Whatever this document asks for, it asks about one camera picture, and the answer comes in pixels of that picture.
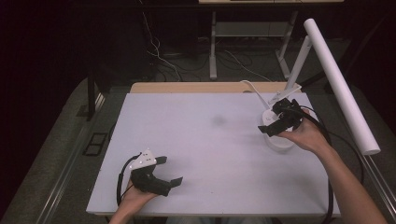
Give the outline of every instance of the wire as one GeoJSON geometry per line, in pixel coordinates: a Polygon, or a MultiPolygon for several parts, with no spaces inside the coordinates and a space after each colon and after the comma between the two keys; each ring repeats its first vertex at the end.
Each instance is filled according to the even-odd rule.
{"type": "Polygon", "coordinates": [[[177,74],[177,81],[183,81],[183,78],[182,78],[181,75],[178,73],[177,68],[176,68],[173,64],[169,63],[168,61],[166,61],[165,59],[163,59],[163,58],[160,56],[160,45],[161,45],[160,40],[159,40],[157,37],[155,37],[155,39],[156,39],[157,42],[158,42],[158,46],[154,44],[154,42],[153,42],[153,36],[152,36],[152,33],[151,33],[150,29],[149,29],[148,19],[147,19],[147,17],[146,17],[145,12],[142,12],[142,14],[143,14],[144,23],[146,24],[146,28],[148,29],[149,42],[150,42],[150,44],[155,48],[155,51],[156,51],[156,53],[149,52],[148,50],[147,50],[147,52],[148,52],[149,54],[151,54],[151,55],[157,57],[159,60],[161,60],[161,61],[163,61],[163,62],[165,62],[165,63],[168,63],[170,66],[172,66],[172,67],[175,69],[175,73],[177,74]]]}
{"type": "Polygon", "coordinates": [[[245,70],[247,70],[249,73],[254,74],[254,75],[256,75],[256,76],[259,76],[259,77],[263,77],[263,78],[265,78],[266,80],[272,82],[272,80],[269,79],[268,77],[262,76],[262,75],[260,75],[260,74],[258,74],[258,73],[255,73],[255,72],[250,71],[249,69],[247,69],[242,63],[239,62],[239,60],[238,60],[230,51],[228,51],[228,50],[224,50],[224,51],[227,52],[228,54],[230,54],[230,55],[239,63],[239,65],[241,65],[241,67],[244,68],[245,70]]]}
{"type": "MultiPolygon", "coordinates": [[[[311,121],[312,123],[314,123],[319,128],[319,130],[323,134],[323,136],[326,138],[326,141],[329,143],[329,145],[332,145],[332,140],[331,140],[331,138],[329,136],[329,132],[326,130],[324,125],[320,124],[312,116],[310,116],[309,114],[307,114],[307,113],[305,113],[303,111],[300,111],[300,110],[290,109],[290,108],[286,108],[286,107],[283,107],[281,109],[289,111],[289,112],[292,112],[292,113],[296,113],[298,115],[301,115],[304,118],[306,118],[309,121],[311,121]]],[[[332,221],[332,210],[334,208],[334,196],[333,196],[333,191],[332,191],[332,183],[330,183],[330,180],[328,180],[328,192],[329,192],[329,205],[328,205],[328,208],[327,208],[326,217],[321,222],[322,224],[328,224],[328,223],[330,223],[332,221]]]]}
{"type": "Polygon", "coordinates": [[[118,182],[117,182],[117,192],[116,192],[117,193],[117,205],[118,206],[120,206],[121,199],[122,199],[122,196],[121,196],[120,193],[121,193],[121,186],[122,186],[122,180],[123,180],[123,173],[124,173],[127,165],[129,164],[129,162],[131,162],[133,160],[136,160],[140,156],[140,154],[130,158],[127,162],[125,162],[125,164],[123,165],[123,167],[121,169],[121,172],[119,173],[119,179],[118,179],[118,182]]]}
{"type": "Polygon", "coordinates": [[[271,109],[271,106],[269,106],[268,103],[262,98],[262,96],[257,91],[256,87],[254,87],[253,83],[251,83],[251,82],[249,82],[247,80],[242,80],[241,82],[247,83],[256,92],[256,94],[259,96],[259,98],[262,101],[262,104],[264,105],[264,107],[267,108],[267,109],[271,109]]]}
{"type": "MultiPolygon", "coordinates": [[[[319,122],[322,123],[322,125],[324,126],[323,119],[319,116],[319,114],[318,114],[314,109],[312,109],[312,108],[310,108],[310,107],[308,107],[308,106],[305,106],[305,105],[302,105],[301,108],[305,108],[305,109],[308,109],[308,110],[314,112],[314,113],[317,115],[319,122]]],[[[363,185],[363,184],[364,184],[364,169],[363,169],[363,162],[361,161],[361,158],[359,157],[359,154],[358,154],[358,153],[359,153],[358,150],[357,150],[355,147],[353,147],[352,144],[350,144],[350,143],[349,143],[344,137],[342,137],[341,135],[336,134],[336,133],[332,133],[332,132],[330,132],[329,130],[327,130],[327,132],[328,132],[329,134],[331,134],[331,135],[337,137],[338,139],[342,140],[349,148],[352,149],[352,152],[355,154],[356,159],[358,160],[359,167],[361,168],[361,176],[360,176],[360,178],[359,178],[359,181],[360,181],[361,184],[363,185]]]]}
{"type": "Polygon", "coordinates": [[[134,185],[131,185],[131,186],[129,186],[128,187],[128,189],[126,189],[122,194],[121,194],[121,198],[125,195],[125,193],[131,188],[131,187],[133,187],[134,185]]]}

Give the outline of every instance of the table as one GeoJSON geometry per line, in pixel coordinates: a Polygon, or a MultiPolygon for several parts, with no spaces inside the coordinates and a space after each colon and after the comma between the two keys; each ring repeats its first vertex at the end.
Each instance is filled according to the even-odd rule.
{"type": "MultiPolygon", "coordinates": [[[[267,91],[262,97],[269,98],[273,95],[269,92],[283,90],[286,83],[254,85],[258,91],[267,91]]],[[[140,216],[325,214],[327,176],[321,163],[312,153],[296,147],[283,154],[266,147],[255,127],[262,105],[256,94],[241,93],[249,90],[245,83],[134,84],[120,112],[87,212],[115,212],[122,165],[149,147],[154,156],[168,157],[168,162],[154,171],[158,178],[184,179],[168,197],[150,201],[140,216]]],[[[293,97],[310,105],[304,93],[293,97]]],[[[334,215],[340,215],[337,204],[334,215]]]]}

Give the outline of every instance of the black cable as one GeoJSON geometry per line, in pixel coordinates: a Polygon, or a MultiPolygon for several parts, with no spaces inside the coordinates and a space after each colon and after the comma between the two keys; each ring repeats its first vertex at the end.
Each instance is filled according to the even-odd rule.
{"type": "MultiPolygon", "coordinates": [[[[324,121],[323,121],[323,119],[319,116],[319,114],[318,114],[314,109],[312,109],[312,108],[310,108],[310,107],[308,107],[308,106],[305,106],[305,105],[301,105],[301,108],[305,108],[305,109],[308,109],[308,110],[314,112],[314,113],[317,115],[319,122],[322,123],[323,126],[324,126],[324,121]]],[[[327,131],[327,132],[328,132],[329,134],[331,134],[331,135],[337,137],[338,139],[342,140],[348,147],[350,147],[350,148],[352,149],[353,153],[355,154],[356,159],[358,160],[359,167],[361,168],[361,176],[360,176],[360,178],[359,178],[359,181],[360,181],[361,184],[363,185],[363,184],[364,184],[364,169],[363,169],[364,166],[363,166],[363,162],[361,161],[361,158],[359,157],[359,152],[358,152],[358,150],[357,150],[356,148],[354,148],[354,147],[352,146],[352,144],[350,144],[350,143],[349,143],[344,137],[342,137],[341,135],[338,135],[338,134],[336,134],[336,133],[332,133],[332,132],[330,132],[330,131],[327,131]]]]}
{"type": "Polygon", "coordinates": [[[129,162],[131,162],[131,161],[133,161],[133,160],[136,160],[136,159],[140,156],[140,154],[137,155],[137,156],[132,157],[132,158],[129,159],[127,162],[125,162],[125,164],[124,164],[123,167],[122,167],[121,173],[119,173],[119,180],[118,180],[118,182],[117,182],[117,205],[118,205],[118,206],[120,206],[121,199],[122,199],[122,196],[121,196],[121,186],[122,186],[122,180],[123,180],[123,173],[124,173],[126,167],[128,166],[129,162]]]}
{"type": "MultiPolygon", "coordinates": [[[[316,119],[314,119],[312,116],[305,113],[304,111],[299,111],[299,110],[290,109],[290,108],[282,108],[282,109],[285,111],[289,111],[289,112],[301,115],[304,118],[311,121],[312,123],[314,123],[315,126],[317,126],[319,128],[320,132],[323,134],[323,136],[325,137],[325,139],[329,143],[329,145],[332,144],[332,140],[330,139],[329,133],[326,130],[326,128],[322,124],[320,124],[316,119]]],[[[329,205],[327,208],[326,217],[321,222],[322,224],[329,224],[332,221],[332,210],[334,208],[334,196],[333,196],[333,191],[332,191],[332,183],[330,183],[330,180],[328,180],[328,193],[329,193],[329,205]]]]}
{"type": "Polygon", "coordinates": [[[128,187],[128,189],[126,189],[122,194],[121,194],[121,198],[125,195],[125,193],[131,188],[131,187],[133,187],[134,185],[131,185],[131,186],[129,186],[128,187]]]}
{"type": "Polygon", "coordinates": [[[349,146],[353,153],[355,154],[356,158],[358,159],[358,163],[359,163],[359,167],[361,168],[361,177],[359,178],[359,181],[361,182],[361,184],[364,184],[364,169],[363,169],[363,162],[361,161],[361,158],[359,157],[359,152],[356,148],[354,148],[345,138],[343,138],[342,136],[336,134],[336,133],[332,133],[329,132],[329,134],[334,135],[335,137],[341,139],[347,146],[349,146]]]}

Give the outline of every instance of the metal frame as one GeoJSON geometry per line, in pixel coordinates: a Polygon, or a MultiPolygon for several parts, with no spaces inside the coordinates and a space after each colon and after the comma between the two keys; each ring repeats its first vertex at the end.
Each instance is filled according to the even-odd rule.
{"type": "Polygon", "coordinates": [[[285,78],[290,77],[288,65],[284,60],[284,54],[288,47],[291,32],[294,28],[294,23],[297,19],[298,11],[293,11],[289,22],[217,22],[216,11],[212,12],[212,33],[210,38],[210,59],[209,59],[209,73],[210,79],[216,80],[218,78],[216,67],[216,36],[283,36],[282,46],[276,51],[276,57],[282,69],[285,78]],[[283,32],[271,28],[271,23],[276,23],[277,26],[285,25],[283,32]]]}

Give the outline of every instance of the desk leg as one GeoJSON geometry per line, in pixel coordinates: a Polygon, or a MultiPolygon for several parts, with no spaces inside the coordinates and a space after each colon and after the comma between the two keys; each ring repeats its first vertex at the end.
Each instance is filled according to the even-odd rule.
{"type": "Polygon", "coordinates": [[[296,22],[298,15],[298,11],[293,11],[290,17],[290,21],[288,24],[288,28],[286,29],[286,33],[283,38],[283,43],[282,47],[280,47],[279,50],[276,50],[276,57],[280,65],[280,69],[282,70],[283,76],[285,79],[288,79],[290,77],[290,70],[288,68],[288,65],[285,62],[284,56],[286,52],[286,48],[288,47],[290,37],[291,37],[291,32],[293,31],[294,28],[294,23],[296,22]]]}
{"type": "Polygon", "coordinates": [[[89,69],[89,71],[88,71],[87,83],[88,83],[88,117],[87,117],[87,121],[90,121],[91,118],[93,117],[93,114],[95,113],[95,82],[94,82],[93,71],[91,69],[89,69]]]}
{"type": "Polygon", "coordinates": [[[210,80],[218,79],[216,67],[216,12],[212,13],[212,34],[210,38],[210,56],[209,56],[210,80]]]}

